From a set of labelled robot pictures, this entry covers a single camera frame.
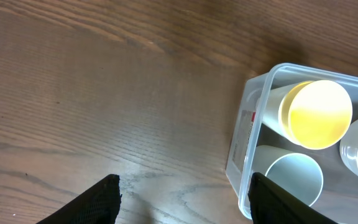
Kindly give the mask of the pale grey cup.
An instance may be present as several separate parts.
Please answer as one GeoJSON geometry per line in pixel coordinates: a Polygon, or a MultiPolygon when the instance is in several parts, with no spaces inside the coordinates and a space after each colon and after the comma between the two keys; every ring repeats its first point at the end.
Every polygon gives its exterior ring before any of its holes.
{"type": "Polygon", "coordinates": [[[303,203],[312,206],[323,189],[323,172],[306,154],[261,145],[255,148],[252,171],[260,172],[303,203]]]}

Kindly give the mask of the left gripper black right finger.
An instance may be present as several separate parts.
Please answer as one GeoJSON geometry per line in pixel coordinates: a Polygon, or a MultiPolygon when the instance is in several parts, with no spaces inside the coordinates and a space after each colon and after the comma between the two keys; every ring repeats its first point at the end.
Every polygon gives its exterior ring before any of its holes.
{"type": "Polygon", "coordinates": [[[336,224],[259,172],[252,174],[248,198],[254,224],[336,224]]]}

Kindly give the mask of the clear plastic container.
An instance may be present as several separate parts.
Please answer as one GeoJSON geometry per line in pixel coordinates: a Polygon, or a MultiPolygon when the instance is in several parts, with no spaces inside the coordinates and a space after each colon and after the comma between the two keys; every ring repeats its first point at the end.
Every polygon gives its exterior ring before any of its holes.
{"type": "Polygon", "coordinates": [[[358,77],[292,63],[246,82],[226,174],[250,218],[254,172],[338,223],[358,223],[358,77]]]}

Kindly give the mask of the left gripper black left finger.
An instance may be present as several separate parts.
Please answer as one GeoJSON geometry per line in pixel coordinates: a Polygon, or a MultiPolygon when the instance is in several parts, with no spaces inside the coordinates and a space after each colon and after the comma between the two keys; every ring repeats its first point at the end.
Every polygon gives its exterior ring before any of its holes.
{"type": "Polygon", "coordinates": [[[120,211],[120,177],[109,174],[38,224],[111,224],[120,211]]]}

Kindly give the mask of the yellow cup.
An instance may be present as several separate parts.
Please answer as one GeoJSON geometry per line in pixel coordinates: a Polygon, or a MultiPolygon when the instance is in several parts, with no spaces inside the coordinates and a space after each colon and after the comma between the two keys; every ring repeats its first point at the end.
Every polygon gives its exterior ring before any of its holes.
{"type": "Polygon", "coordinates": [[[270,90],[264,125],[293,144],[321,150],[336,144],[352,120],[346,89],[331,80],[305,81],[270,90]]]}

